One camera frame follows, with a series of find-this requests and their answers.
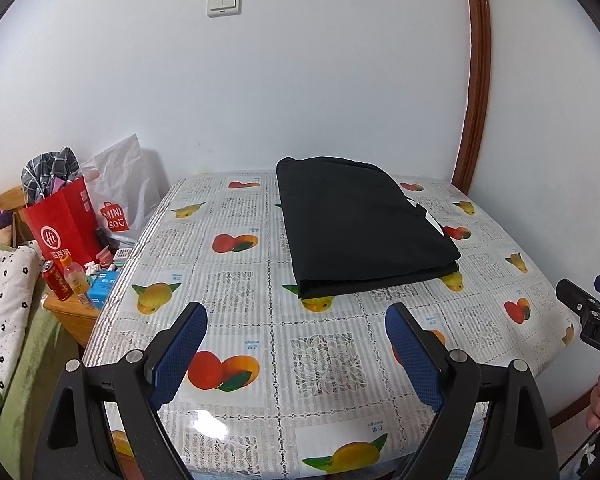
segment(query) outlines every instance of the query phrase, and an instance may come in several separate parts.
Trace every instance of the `plaid cloth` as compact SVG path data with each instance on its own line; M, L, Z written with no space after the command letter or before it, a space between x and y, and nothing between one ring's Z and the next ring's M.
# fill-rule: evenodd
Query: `plaid cloth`
M22 190L27 197L27 206L33 205L51 195L53 177L67 183L81 175L80 165L71 148L59 152L43 153L32 158L22 168Z

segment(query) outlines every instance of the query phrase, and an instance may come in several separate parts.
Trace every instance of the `light switch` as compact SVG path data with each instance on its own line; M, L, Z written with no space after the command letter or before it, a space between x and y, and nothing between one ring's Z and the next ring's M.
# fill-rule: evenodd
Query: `light switch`
M241 11L240 0L206 0L206 15L210 18L240 14Z
M233 9L235 7L235 0L222 0L223 9Z
M209 10L222 9L222 0L209 0Z

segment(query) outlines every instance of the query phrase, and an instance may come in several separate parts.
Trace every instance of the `folded black garment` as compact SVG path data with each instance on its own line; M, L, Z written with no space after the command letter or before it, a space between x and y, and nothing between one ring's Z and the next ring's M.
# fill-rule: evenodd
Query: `folded black garment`
M287 157L276 173L300 298L421 282L458 270L460 253L451 238L377 166Z

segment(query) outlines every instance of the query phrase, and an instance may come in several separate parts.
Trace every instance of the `silver screw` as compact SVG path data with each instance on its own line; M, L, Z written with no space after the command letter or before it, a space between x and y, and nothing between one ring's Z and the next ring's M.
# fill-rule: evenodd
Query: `silver screw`
M64 365L64 369L67 372L75 372L78 368L80 368L80 361L78 359L71 359Z
M140 359L142 359L142 350L132 350L126 355L127 362L133 364L137 363Z
M451 357L451 360L455 361L456 363L464 363L467 359L466 353L458 349L449 352L449 357Z
M513 367L519 372L526 372L529 370L529 366L522 359L513 361Z

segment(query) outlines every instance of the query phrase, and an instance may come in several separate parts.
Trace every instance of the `bedside table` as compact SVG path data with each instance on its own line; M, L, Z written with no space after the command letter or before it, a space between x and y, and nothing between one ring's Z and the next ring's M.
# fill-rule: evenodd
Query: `bedside table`
M80 303L75 294L67 300L60 301L51 290L47 289L46 293L43 306L58 318L60 324L82 348L86 348L100 310Z

